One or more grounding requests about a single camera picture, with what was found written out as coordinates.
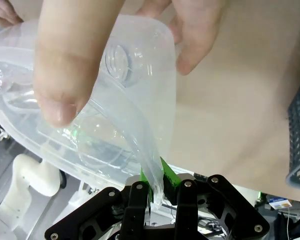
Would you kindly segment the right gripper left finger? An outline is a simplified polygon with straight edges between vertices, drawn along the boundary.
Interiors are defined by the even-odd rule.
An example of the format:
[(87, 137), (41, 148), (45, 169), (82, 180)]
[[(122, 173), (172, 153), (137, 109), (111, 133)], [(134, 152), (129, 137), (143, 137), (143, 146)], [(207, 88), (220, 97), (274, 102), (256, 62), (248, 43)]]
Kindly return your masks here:
[(106, 187), (79, 208), (48, 228), (47, 240), (99, 240), (116, 224), (111, 240), (149, 240), (154, 229), (146, 225), (153, 197), (142, 172), (130, 177), (123, 190)]

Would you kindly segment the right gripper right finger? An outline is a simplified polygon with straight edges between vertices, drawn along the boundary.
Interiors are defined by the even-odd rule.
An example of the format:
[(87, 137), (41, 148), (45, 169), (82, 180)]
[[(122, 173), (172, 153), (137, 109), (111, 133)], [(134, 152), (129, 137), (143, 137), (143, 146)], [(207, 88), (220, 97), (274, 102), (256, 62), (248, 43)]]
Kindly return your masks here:
[(228, 240), (262, 240), (268, 234), (267, 220), (222, 175), (205, 181), (190, 174), (178, 176), (163, 160), (164, 195), (177, 207), (173, 238), (205, 240), (198, 231), (199, 209), (207, 210), (226, 233)]

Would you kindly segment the person's left hand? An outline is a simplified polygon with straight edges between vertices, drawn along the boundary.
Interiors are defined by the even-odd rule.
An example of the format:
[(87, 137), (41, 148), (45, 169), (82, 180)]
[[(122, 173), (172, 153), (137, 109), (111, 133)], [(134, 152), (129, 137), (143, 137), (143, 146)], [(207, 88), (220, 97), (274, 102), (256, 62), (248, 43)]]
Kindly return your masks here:
[[(34, 53), (34, 94), (54, 127), (69, 125), (88, 102), (122, 0), (45, 0)], [(211, 51), (223, 0), (145, 0), (136, 14), (157, 18), (170, 5), (175, 43), (182, 43), (177, 71), (188, 75)]]

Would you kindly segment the person's right hand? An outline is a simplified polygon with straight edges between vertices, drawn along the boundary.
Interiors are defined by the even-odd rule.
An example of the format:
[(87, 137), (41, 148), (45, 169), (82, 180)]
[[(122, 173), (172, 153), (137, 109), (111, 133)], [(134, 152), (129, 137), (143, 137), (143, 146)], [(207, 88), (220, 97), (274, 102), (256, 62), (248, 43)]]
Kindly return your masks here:
[(9, 0), (0, 0), (0, 26), (8, 27), (22, 23), (23, 20), (16, 13)]

